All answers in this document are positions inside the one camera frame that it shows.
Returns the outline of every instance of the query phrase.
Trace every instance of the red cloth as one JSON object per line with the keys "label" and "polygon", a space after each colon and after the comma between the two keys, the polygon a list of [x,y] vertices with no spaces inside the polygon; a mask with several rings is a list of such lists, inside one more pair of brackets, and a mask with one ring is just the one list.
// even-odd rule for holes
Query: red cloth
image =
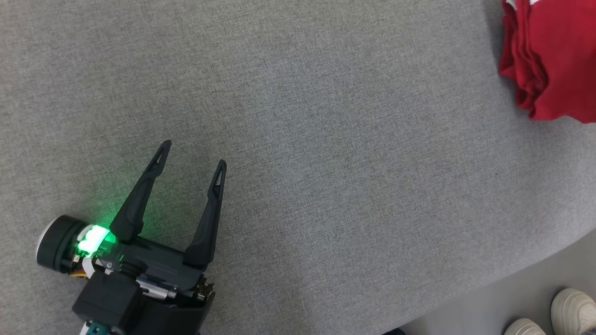
{"label": "red cloth", "polygon": [[503,0],[499,72],[517,83],[533,120],[596,122],[596,0]]}

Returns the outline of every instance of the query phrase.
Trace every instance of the red fabric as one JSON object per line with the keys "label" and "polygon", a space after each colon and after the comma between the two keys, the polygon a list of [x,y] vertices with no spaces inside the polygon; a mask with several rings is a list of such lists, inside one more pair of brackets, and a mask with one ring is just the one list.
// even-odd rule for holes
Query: red fabric
{"label": "red fabric", "polygon": [[533,120],[568,115],[596,122],[596,0],[503,0],[499,72],[517,83],[516,104]]}

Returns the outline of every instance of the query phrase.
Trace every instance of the green light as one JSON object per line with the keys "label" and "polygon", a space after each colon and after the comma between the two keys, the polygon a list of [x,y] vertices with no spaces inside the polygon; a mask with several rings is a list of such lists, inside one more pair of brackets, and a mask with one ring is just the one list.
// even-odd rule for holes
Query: green light
{"label": "green light", "polygon": [[93,226],[79,242],[77,248],[82,252],[94,253],[100,247],[110,231],[102,226]]}

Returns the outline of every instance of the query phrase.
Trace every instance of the folded red shirt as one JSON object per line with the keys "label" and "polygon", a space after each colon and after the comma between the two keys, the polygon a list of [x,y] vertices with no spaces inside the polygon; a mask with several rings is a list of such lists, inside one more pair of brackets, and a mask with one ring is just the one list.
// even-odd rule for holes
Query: folded red shirt
{"label": "folded red shirt", "polygon": [[500,73],[533,120],[596,122],[596,0],[503,0]]}

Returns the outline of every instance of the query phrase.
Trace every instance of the motor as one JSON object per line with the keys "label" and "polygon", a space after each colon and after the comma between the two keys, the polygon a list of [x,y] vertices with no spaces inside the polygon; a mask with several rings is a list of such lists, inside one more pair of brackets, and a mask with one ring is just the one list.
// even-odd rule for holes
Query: motor
{"label": "motor", "polygon": [[203,272],[215,253],[226,163],[219,161],[193,241],[182,252],[138,236],[170,146],[159,147],[109,229],[63,215],[39,237],[38,264],[88,278],[72,307],[85,321],[81,335],[199,333],[215,296]]}

